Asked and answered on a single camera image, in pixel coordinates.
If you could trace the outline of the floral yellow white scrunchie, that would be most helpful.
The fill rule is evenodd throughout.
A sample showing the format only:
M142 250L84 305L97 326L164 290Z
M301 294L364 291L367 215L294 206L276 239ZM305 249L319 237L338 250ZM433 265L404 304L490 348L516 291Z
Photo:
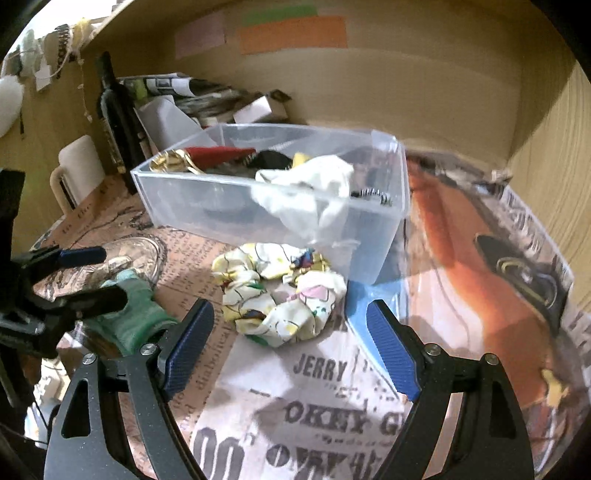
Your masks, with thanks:
M238 334L264 346L318 337L346 296L346 279L311 248L246 243L216 257L221 311Z

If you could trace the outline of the white cloth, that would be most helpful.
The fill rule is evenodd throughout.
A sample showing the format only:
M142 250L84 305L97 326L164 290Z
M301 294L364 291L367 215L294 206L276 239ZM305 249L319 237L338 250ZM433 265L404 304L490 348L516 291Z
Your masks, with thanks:
M250 195L288 231L314 244L342 231L352 180L352 164L337 155L322 155L290 170L260 170Z

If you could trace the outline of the white ceramic mug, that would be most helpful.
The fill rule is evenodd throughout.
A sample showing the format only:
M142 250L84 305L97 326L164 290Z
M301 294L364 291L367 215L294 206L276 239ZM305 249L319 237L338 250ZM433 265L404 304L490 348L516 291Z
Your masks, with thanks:
M58 153L58 166L49 184L64 214L73 211L105 178L94 142L83 135Z

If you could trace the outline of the dark wine bottle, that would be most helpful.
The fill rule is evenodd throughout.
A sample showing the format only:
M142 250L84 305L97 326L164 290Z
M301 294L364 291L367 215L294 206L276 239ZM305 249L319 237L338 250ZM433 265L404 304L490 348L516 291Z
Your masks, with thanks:
M108 52L96 60L101 93L97 114L107 139L111 161L131 195L137 193L131 171L151 157L150 145L134 109L129 90L116 78Z

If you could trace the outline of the vintage newspaper print tablecloth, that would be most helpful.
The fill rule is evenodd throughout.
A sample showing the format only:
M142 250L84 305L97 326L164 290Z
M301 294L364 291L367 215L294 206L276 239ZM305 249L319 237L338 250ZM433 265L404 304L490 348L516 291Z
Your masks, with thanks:
M217 316L169 407L209 479L370 479L400 435L410 399L361 339L382 299L452 355L495 354L512 383L543 479L590 410L573 275L508 185L413 157L411 214L373 285L349 283L310 340L260 345Z

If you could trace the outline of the red gold ribbon item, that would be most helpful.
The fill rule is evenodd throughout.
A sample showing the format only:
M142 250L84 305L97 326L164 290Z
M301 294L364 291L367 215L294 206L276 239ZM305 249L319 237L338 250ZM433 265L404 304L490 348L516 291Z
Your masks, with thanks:
M156 173L202 174L227 162L243 160L256 154L256 149L225 146L186 147L160 152L149 162L149 170Z

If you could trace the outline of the white plastic jug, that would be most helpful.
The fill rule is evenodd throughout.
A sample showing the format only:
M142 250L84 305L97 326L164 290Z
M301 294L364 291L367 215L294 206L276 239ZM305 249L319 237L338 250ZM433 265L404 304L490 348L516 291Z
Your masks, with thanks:
M198 122L180 110L172 96L155 96L136 109L154 152L176 145L202 131Z

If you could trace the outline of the white fluffy pompom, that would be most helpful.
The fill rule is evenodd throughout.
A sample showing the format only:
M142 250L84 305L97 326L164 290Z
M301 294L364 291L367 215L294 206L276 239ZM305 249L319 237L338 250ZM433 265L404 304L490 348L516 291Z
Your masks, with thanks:
M17 76L7 75L0 80L0 137L3 137L20 116L24 86Z

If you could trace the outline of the clear plastic storage box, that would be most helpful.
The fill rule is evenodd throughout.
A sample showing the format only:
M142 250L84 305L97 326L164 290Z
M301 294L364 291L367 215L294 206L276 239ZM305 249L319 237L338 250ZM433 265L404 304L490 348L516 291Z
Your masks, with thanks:
M374 283L410 210L403 144L378 130L290 124L218 124L177 148L232 147L307 155L301 174L242 165L131 175L156 226L228 243L313 248L356 282Z

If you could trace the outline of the rolled newspaper stack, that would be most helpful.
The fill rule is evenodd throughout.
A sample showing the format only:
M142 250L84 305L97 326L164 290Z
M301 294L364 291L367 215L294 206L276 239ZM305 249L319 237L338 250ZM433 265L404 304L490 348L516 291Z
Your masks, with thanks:
M119 77L118 81L128 89L137 106L156 97L167 97L204 128L233 123L233 114L254 97L246 90L181 73Z

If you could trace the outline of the small white cardboard box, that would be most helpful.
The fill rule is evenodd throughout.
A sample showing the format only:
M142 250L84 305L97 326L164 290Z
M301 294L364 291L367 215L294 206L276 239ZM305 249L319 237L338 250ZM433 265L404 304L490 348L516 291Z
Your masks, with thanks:
M262 96L233 114L236 124L277 123L288 120L287 110L280 101Z

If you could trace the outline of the pink sticky paper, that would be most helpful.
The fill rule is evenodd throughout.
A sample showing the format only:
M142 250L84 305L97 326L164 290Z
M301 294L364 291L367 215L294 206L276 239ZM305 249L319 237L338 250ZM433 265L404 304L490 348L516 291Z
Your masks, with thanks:
M174 33L176 59L204 53L224 45L225 21L221 11L202 16L177 29Z

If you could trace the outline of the green sticky paper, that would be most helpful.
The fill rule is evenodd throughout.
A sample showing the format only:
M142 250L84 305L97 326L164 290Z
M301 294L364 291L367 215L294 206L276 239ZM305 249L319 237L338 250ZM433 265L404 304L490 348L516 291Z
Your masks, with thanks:
M318 9L311 4L284 5L280 7L252 10L242 16L242 26L252 27L290 19L318 16Z

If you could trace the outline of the orange sticky paper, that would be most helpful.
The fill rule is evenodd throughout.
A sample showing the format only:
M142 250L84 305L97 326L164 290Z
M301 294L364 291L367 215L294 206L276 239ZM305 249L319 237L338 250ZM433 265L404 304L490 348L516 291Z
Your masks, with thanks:
M311 16L240 27L242 55L272 53L287 49L346 48L346 20L341 16Z

